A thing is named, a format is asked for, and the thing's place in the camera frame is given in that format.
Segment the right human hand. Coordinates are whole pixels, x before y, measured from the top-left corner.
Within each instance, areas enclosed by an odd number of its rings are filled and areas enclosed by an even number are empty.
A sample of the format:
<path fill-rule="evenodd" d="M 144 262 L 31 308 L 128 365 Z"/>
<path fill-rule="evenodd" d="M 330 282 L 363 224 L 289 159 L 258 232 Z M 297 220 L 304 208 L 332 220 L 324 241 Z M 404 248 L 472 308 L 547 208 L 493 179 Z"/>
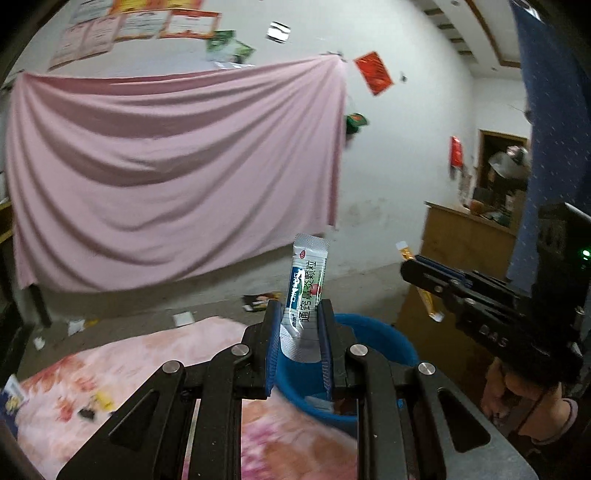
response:
<path fill-rule="evenodd" d="M 535 443 L 548 444 L 558 440 L 575 423 L 578 405 L 563 396 L 563 386 L 558 383 L 549 389 L 522 379 L 496 358 L 486 375 L 486 386 L 481 409 L 489 418 L 506 419 L 512 407 L 510 402 L 528 400 L 533 409 L 517 434 Z"/>

